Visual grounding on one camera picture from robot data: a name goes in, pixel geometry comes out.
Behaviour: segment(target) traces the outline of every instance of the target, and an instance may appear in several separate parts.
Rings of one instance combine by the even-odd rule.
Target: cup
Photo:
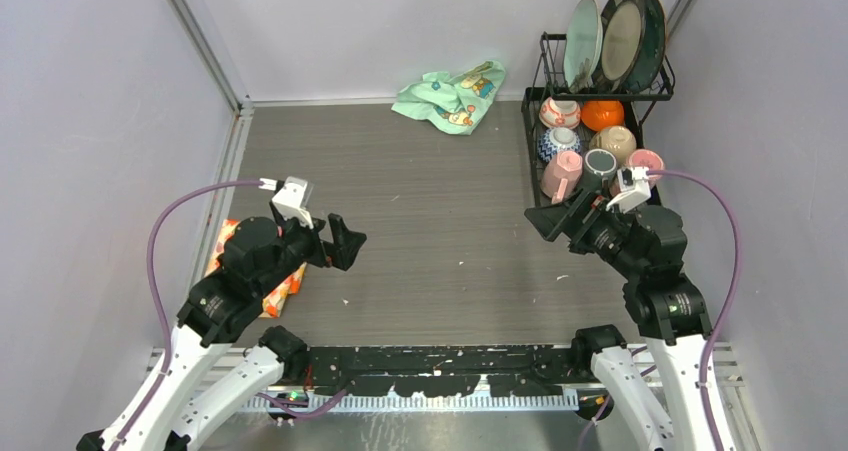
[[[569,128],[551,128],[539,139],[539,159],[550,163],[560,151],[574,151],[580,154],[583,144],[574,130]]]
[[[592,137],[589,148],[609,151],[623,166],[633,151],[636,151],[636,137],[624,126],[609,126]]]
[[[542,174],[542,192],[557,204],[567,198],[583,174],[583,158],[574,151],[561,151],[545,167]]]
[[[660,155],[649,149],[637,149],[636,151],[633,151],[633,154],[631,154],[627,158],[627,161],[624,163],[624,166],[628,168],[645,167],[649,170],[665,169],[665,163],[663,162]],[[650,183],[651,188],[653,188],[657,184],[657,181],[659,181],[661,177],[662,176],[648,177],[648,183]],[[615,181],[613,181],[612,185],[610,185],[610,194],[612,196],[615,196],[620,192],[621,188],[618,185],[618,178],[616,178]]]
[[[579,186],[584,189],[602,189],[612,181],[618,169],[615,156],[606,149],[590,149],[583,156],[583,175]]]
[[[545,126],[574,128],[580,124],[580,105],[577,101],[555,101],[548,98],[539,109],[539,119]]]

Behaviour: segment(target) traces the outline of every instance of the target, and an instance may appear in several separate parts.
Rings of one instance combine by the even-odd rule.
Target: orange box
[[[227,219],[221,225],[221,231],[218,232],[218,240],[215,242],[215,250],[212,252],[212,257],[209,259],[209,264],[206,266],[206,274],[218,269],[218,256],[224,252],[224,243],[235,233],[238,221],[235,219]],[[303,281],[303,274],[306,272],[306,263],[303,263],[297,271],[285,279],[276,289],[271,291],[263,301],[262,309],[264,312],[260,318],[279,318],[283,311],[283,305],[286,303],[286,297],[289,294],[297,294],[300,292],[300,283]]]

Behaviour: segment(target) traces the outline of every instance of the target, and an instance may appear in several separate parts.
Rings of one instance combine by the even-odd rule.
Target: pink cup
[[[574,191],[581,174],[583,158],[574,151],[560,151],[542,174],[542,192],[551,198],[551,203],[560,203]]]
[[[660,155],[649,149],[637,149],[636,151],[633,151],[633,153],[628,156],[624,166],[628,168],[645,167],[650,170],[665,169],[665,163]],[[650,176],[648,178],[648,182],[651,183],[651,188],[657,184],[657,181],[659,181],[660,178],[661,176]],[[610,194],[615,196],[619,192],[621,192],[621,188],[619,188],[618,179],[616,179],[613,181],[612,186],[610,186]]]

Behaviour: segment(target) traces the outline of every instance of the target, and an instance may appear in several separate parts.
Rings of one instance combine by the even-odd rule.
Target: dish rack
[[[545,162],[536,154],[536,143],[542,133],[547,129],[539,118],[539,109],[542,102],[550,96],[557,100],[577,101],[582,106],[586,101],[611,100],[620,101],[624,106],[624,125],[636,138],[639,148],[644,147],[642,125],[653,111],[658,101],[668,101],[674,95],[674,70],[668,56],[663,58],[660,72],[654,82],[640,93],[629,93],[618,91],[612,93],[598,93],[592,90],[581,90],[578,93],[568,91],[563,70],[563,55],[565,53],[566,36],[564,34],[542,33],[539,40],[541,55],[536,73],[533,75],[533,85],[524,90],[524,100],[521,103],[521,114],[524,117],[524,132],[527,138],[527,152],[530,155],[530,182],[533,185],[533,201],[536,206],[550,204],[550,199],[542,193],[539,180],[545,170]],[[637,117],[634,103],[642,102],[644,111],[640,110],[641,117]],[[588,149],[589,141],[594,132],[582,123],[575,129],[583,149]],[[659,195],[654,188],[651,203],[659,204]]]

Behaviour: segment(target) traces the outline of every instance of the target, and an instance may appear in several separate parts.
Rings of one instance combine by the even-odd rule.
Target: wood grain floor
[[[368,242],[347,273],[309,268],[283,317],[239,345],[275,324],[314,345],[568,343],[600,324],[636,338],[623,279],[524,219],[526,149],[519,103],[496,103],[471,136],[389,105],[257,109],[240,175],[313,182],[313,214]],[[269,199],[239,189],[231,217],[268,216]]]

